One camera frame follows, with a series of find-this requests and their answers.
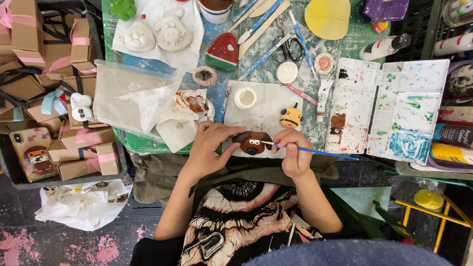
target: olive green cloth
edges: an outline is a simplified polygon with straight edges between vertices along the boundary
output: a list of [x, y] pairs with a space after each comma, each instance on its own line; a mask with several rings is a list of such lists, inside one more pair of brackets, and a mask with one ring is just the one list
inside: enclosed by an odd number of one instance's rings
[[[185, 154], [149, 154], [138, 155], [129, 151], [136, 166], [133, 195], [138, 202], [153, 203], [157, 200], [166, 206], [181, 168], [189, 155]], [[205, 176], [197, 184], [195, 200], [203, 196], [216, 185], [232, 181], [259, 181], [294, 187], [292, 179], [284, 174], [282, 159], [258, 159], [230, 157], [221, 170]], [[334, 157], [313, 155], [310, 168], [318, 180], [321, 177], [337, 179], [338, 170]]]

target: acrylic colour bottle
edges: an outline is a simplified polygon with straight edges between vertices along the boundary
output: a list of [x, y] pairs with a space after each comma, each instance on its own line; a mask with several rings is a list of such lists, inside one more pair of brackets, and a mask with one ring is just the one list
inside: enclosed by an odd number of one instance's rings
[[463, 34], [435, 43], [434, 55], [442, 56], [473, 50], [473, 33]]
[[388, 56], [411, 44], [411, 36], [407, 33], [399, 36], [389, 36], [363, 47], [359, 51], [359, 58], [371, 61]]

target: phone case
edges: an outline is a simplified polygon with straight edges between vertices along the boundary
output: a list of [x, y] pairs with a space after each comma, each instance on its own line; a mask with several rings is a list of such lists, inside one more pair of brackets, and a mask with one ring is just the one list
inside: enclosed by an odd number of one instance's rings
[[[17, 133], [21, 135], [21, 143], [14, 139], [14, 135]], [[47, 128], [37, 127], [14, 131], [10, 133], [10, 139], [29, 182], [59, 174], [59, 164], [53, 162], [46, 151], [51, 142], [51, 136]]]

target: person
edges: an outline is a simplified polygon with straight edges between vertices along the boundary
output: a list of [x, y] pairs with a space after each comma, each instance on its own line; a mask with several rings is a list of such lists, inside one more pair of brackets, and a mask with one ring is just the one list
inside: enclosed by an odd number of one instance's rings
[[206, 121], [199, 124], [189, 158], [182, 167], [153, 239], [143, 238], [131, 258], [134, 265], [241, 265], [281, 247], [338, 233], [342, 222], [324, 196], [313, 171], [313, 149], [303, 133], [277, 133], [271, 153], [286, 147], [284, 174], [295, 189], [263, 182], [230, 182], [211, 189], [192, 217], [199, 180], [223, 168], [239, 143], [221, 155], [215, 150], [246, 128]]

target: hand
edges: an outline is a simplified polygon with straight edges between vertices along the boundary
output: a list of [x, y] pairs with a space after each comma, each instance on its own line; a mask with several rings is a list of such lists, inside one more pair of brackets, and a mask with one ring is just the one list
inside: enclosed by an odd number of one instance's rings
[[229, 136], [245, 131], [246, 128], [241, 126], [214, 124], [212, 121], [200, 123], [189, 159], [179, 175], [188, 178], [193, 186], [202, 177], [222, 169], [233, 152], [240, 147], [240, 143], [231, 144], [221, 155], [218, 155], [215, 150]]
[[286, 158], [282, 161], [282, 170], [286, 176], [295, 179], [307, 173], [312, 172], [310, 161], [312, 153], [308, 151], [299, 151], [297, 147], [313, 149], [304, 134], [294, 128], [287, 128], [277, 133], [273, 140], [278, 146], [273, 145], [271, 153], [276, 153], [280, 148], [286, 147]]

